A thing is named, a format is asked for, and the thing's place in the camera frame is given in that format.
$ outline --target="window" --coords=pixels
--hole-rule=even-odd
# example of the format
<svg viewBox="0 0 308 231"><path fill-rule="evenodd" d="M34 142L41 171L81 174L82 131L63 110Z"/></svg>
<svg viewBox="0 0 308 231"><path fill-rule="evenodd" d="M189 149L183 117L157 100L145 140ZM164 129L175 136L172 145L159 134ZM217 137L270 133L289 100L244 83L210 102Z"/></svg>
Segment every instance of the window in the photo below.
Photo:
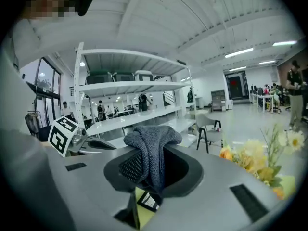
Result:
<svg viewBox="0 0 308 231"><path fill-rule="evenodd" d="M57 72L54 73L53 79L53 93L59 94L59 74Z"/></svg>
<svg viewBox="0 0 308 231"><path fill-rule="evenodd" d="M22 67L20 69L20 77L23 78L25 81L34 84L38 66L39 66L39 59Z"/></svg>
<svg viewBox="0 0 308 231"><path fill-rule="evenodd" d="M54 69L42 59L38 71L37 87L51 91Z"/></svg>
<svg viewBox="0 0 308 231"><path fill-rule="evenodd" d="M39 114L39 126L52 125L55 118L61 117L60 73L44 58L40 58L22 67L20 77L37 95L33 110Z"/></svg>

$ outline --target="gray cabinet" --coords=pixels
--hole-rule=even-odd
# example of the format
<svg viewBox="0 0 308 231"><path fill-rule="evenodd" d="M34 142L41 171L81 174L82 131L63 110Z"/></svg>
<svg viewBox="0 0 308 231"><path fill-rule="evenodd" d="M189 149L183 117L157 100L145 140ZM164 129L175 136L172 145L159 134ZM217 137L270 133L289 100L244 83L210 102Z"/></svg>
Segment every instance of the gray cabinet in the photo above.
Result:
<svg viewBox="0 0 308 231"><path fill-rule="evenodd" d="M226 106L225 90L215 90L211 92L212 95L212 111L222 110Z"/></svg>

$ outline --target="ceiling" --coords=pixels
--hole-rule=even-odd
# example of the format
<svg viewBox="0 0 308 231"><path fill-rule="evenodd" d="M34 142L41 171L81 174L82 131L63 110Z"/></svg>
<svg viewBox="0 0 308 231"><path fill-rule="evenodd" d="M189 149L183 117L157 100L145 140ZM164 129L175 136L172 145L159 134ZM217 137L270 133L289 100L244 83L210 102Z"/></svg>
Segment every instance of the ceiling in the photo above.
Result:
<svg viewBox="0 0 308 231"><path fill-rule="evenodd" d="M85 49L134 50L181 60L195 76L210 67L282 61L290 46L272 44L305 37L279 0L94 0L84 17L33 20L30 26L39 44L28 49L20 41L20 57L27 61L57 51L74 71L75 48L83 41ZM224 57L252 47L250 53ZM104 65L99 58L88 64Z"/></svg>

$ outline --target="white chair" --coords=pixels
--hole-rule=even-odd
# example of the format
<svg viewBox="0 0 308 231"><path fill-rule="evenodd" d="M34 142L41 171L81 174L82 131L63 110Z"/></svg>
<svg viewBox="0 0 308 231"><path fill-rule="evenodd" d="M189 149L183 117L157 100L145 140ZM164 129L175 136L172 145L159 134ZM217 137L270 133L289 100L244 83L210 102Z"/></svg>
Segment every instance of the white chair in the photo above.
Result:
<svg viewBox="0 0 308 231"><path fill-rule="evenodd" d="M217 123L219 124L219 127L221 128L221 122L218 120L212 120L206 117L204 114L197 114L197 119L196 119L196 125L197 129L199 132L199 139L198 139L198 145L197 145L197 150L199 150L199 144L200 140L205 139L205 144L206 144L206 152L208 153L208 143L211 145L212 143L221 141L221 147L223 147L222 144L222 134L218 131L215 131ZM206 126L214 126L214 130L207 130Z"/></svg>

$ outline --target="ceiling light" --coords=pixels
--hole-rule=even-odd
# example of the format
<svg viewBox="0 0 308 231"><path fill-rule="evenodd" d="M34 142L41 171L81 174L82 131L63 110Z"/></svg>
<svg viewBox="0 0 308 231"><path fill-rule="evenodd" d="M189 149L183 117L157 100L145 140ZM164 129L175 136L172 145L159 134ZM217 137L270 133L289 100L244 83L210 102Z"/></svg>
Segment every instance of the ceiling light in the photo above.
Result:
<svg viewBox="0 0 308 231"><path fill-rule="evenodd" d="M238 68L230 69L229 72L240 70L240 69L244 69L244 68L246 68L246 67L238 67Z"/></svg>
<svg viewBox="0 0 308 231"><path fill-rule="evenodd" d="M296 44L296 43L297 43L297 41L277 42L277 43L274 43L273 46L293 45L293 44Z"/></svg>
<svg viewBox="0 0 308 231"><path fill-rule="evenodd" d="M239 54L251 52L251 51L253 51L253 50L254 50L254 48L250 48L250 49L243 50L243 51L238 51L238 52L235 52L235 53L231 53L231 54L229 54L229 55L225 55L225 58L229 58L229 57L236 56L236 55L239 55Z"/></svg>
<svg viewBox="0 0 308 231"><path fill-rule="evenodd" d="M267 62L261 62L259 63L259 65L263 65L263 64L272 64L272 63L275 63L276 60L273 60L273 61L267 61Z"/></svg>

